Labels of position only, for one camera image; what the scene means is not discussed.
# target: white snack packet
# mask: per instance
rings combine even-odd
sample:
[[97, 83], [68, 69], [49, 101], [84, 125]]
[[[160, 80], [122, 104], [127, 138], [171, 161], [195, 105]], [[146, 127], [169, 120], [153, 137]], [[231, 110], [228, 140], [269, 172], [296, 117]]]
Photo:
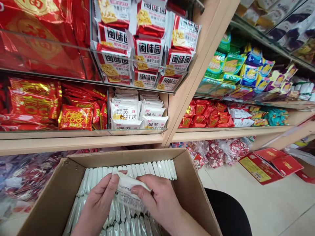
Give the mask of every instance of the white snack packet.
[[[108, 174], [113, 172], [113, 168], [112, 167], [109, 167], [107, 170], [108, 170]], [[115, 202], [114, 202], [114, 200], [112, 200], [111, 209], [110, 209], [109, 215], [108, 215], [108, 221], [109, 221], [110, 225], [112, 225], [114, 223], [115, 217], [116, 217]]]
[[135, 225], [136, 225], [136, 236], [142, 236], [140, 220], [138, 216], [135, 217]]
[[170, 167], [168, 166], [168, 162], [167, 160], [164, 161], [165, 167], [166, 167], [166, 171], [167, 171], [167, 175], [168, 175], [168, 179], [169, 180], [173, 180], [172, 176], [171, 176], [171, 171], [170, 171]]
[[134, 179], [136, 179], [137, 176], [138, 176], [138, 173], [137, 173], [137, 170], [136, 170], [136, 165], [132, 164], [131, 165], [131, 169], [132, 169], [132, 174], [134, 176]]
[[168, 116], [152, 117], [142, 116], [141, 128], [163, 129], [168, 120]]
[[163, 167], [160, 161], [157, 162], [157, 166], [158, 166], [158, 172], [160, 173], [160, 176], [165, 178]]
[[111, 119], [113, 129], [140, 129], [142, 120], [113, 120]]
[[171, 164], [172, 164], [172, 167], [173, 167], [173, 170], [174, 170], [175, 179], [177, 179], [177, 174], [176, 174], [174, 160], [171, 160]]
[[113, 236], [119, 236], [119, 224], [117, 222], [113, 227]]
[[108, 175], [108, 168], [107, 167], [103, 167], [103, 178]]
[[161, 165], [162, 165], [162, 169], [163, 169], [163, 173], [164, 173], [165, 178], [169, 179], [164, 161], [161, 161]]
[[89, 171], [90, 171], [89, 168], [85, 169], [84, 176], [83, 176], [83, 179], [81, 181], [78, 193], [76, 194], [77, 196], [83, 196], [85, 193], [85, 188], [86, 188], [86, 183], [88, 181]]
[[154, 236], [160, 236], [161, 233], [160, 233], [160, 230], [158, 228], [158, 223], [155, 221], [155, 219], [153, 219], [153, 217], [151, 215], [149, 216], [149, 220], [150, 220], [150, 225], [151, 225], [153, 235]]
[[136, 166], [136, 170], [137, 170], [137, 175], [142, 176], [139, 164], [135, 164], [135, 166]]
[[121, 222], [119, 225], [119, 236], [125, 236], [125, 223]]
[[140, 211], [140, 212], [144, 211], [145, 205], [138, 198], [137, 195], [134, 195], [131, 193], [131, 188], [136, 185], [141, 185], [145, 189], [150, 191], [147, 185], [141, 181], [130, 178], [129, 176], [121, 172], [113, 172], [113, 174], [118, 174], [119, 176], [119, 183], [118, 183], [118, 188], [115, 194], [115, 200], [137, 211]]
[[144, 224], [145, 224], [145, 229], [147, 231], [148, 236], [153, 236], [153, 231], [151, 229], [149, 217], [147, 215], [144, 216]]
[[147, 231], [145, 229], [145, 223], [143, 216], [140, 216], [140, 227], [141, 227], [141, 234], [142, 236], [148, 236]]
[[148, 167], [148, 163], [143, 163], [143, 167], [144, 167], [145, 174], [150, 174], [150, 170], [149, 170], [149, 167]]
[[145, 175], [145, 170], [144, 170], [144, 166], [142, 163], [139, 164], [139, 168], [140, 168], [141, 175]]
[[101, 233], [99, 234], [99, 236], [106, 236], [106, 230], [101, 230]]
[[93, 169], [91, 190], [97, 185], [98, 168]]
[[139, 120], [138, 116], [138, 104], [111, 102], [111, 118], [113, 120]]
[[158, 165], [157, 165], [157, 163], [156, 163], [156, 162], [152, 162], [152, 165], [153, 165], [153, 169], [154, 169], [155, 175], [158, 176], [158, 177], [160, 177], [161, 175], [160, 175], [160, 172], [159, 172], [159, 170], [158, 170]]
[[148, 167], [149, 167], [150, 174], [155, 175], [154, 168], [151, 162], [148, 162]]
[[175, 180], [175, 174], [173, 171], [173, 166], [172, 166], [171, 160], [167, 160], [167, 164], [168, 164], [168, 167], [170, 169], [172, 180]]
[[97, 183], [96, 184], [98, 184], [102, 178], [103, 178], [103, 168], [99, 167], [97, 169]]
[[144, 105], [143, 103], [141, 103], [140, 117], [142, 116], [160, 117], [163, 115], [164, 111], [165, 108]]
[[126, 219], [126, 222], [125, 222], [125, 236], [131, 236], [130, 219]]
[[65, 227], [65, 230], [63, 232], [63, 235], [70, 235], [70, 231], [71, 231], [71, 227], [72, 227], [72, 224], [74, 221], [74, 215], [75, 215], [75, 211], [76, 211], [76, 208], [78, 205], [78, 201], [79, 201], [79, 198], [75, 197], [74, 203], [72, 205], [71, 212], [70, 212], [70, 215], [69, 215], [66, 227]]
[[134, 218], [131, 218], [130, 220], [130, 236], [137, 236], [136, 233], [136, 221]]
[[93, 179], [93, 168], [90, 168], [88, 179], [85, 186], [85, 194], [89, 194], [91, 191], [92, 179]]
[[110, 227], [108, 227], [108, 229], [106, 230], [106, 235], [107, 236], [113, 236], [113, 227], [112, 226], [110, 226]]

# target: green snack bag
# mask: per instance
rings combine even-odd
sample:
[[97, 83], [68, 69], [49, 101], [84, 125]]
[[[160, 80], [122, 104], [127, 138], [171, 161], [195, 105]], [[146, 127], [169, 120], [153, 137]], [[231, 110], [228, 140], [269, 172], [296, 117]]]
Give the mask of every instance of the green snack bag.
[[223, 72], [236, 75], [246, 60], [244, 55], [234, 55], [229, 53], [224, 60]]
[[231, 32], [226, 31], [218, 47], [218, 51], [228, 53], [230, 51]]
[[215, 90], [222, 82], [212, 78], [204, 77], [200, 82], [196, 93], [209, 94], [212, 90]]
[[216, 51], [204, 75], [214, 79], [219, 78], [222, 72], [224, 59], [225, 55]]
[[229, 74], [229, 73], [223, 72], [218, 80], [219, 80], [219, 81], [226, 82], [226, 83], [230, 83], [230, 84], [236, 84], [236, 83], [239, 82], [241, 79], [242, 79], [241, 76], [233, 75], [233, 74]]

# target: teal snack bag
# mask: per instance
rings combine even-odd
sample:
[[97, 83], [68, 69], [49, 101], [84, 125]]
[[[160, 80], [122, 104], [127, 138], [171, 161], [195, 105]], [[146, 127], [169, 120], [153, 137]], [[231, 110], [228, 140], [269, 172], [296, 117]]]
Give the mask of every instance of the teal snack bag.
[[230, 51], [230, 44], [231, 44], [231, 32], [226, 31], [221, 42], [218, 47], [218, 51], [222, 53], [229, 53]]
[[218, 79], [222, 72], [224, 59], [225, 55], [216, 51], [204, 75], [210, 78]]

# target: white tiled floor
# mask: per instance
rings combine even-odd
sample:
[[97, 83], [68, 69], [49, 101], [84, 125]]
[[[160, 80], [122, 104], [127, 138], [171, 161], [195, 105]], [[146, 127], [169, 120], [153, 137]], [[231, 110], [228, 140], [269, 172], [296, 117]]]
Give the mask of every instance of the white tiled floor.
[[205, 188], [228, 193], [243, 206], [254, 236], [314, 236], [315, 185], [296, 175], [262, 186], [239, 163], [199, 171]]

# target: snack display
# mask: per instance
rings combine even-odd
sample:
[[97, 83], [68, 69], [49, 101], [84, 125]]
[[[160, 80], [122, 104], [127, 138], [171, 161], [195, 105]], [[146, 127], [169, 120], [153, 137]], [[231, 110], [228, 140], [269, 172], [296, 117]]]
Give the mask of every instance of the snack display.
[[107, 88], [49, 81], [46, 78], [9, 77], [1, 109], [4, 131], [107, 129]]
[[116, 89], [110, 106], [113, 129], [163, 129], [168, 120], [158, 93]]

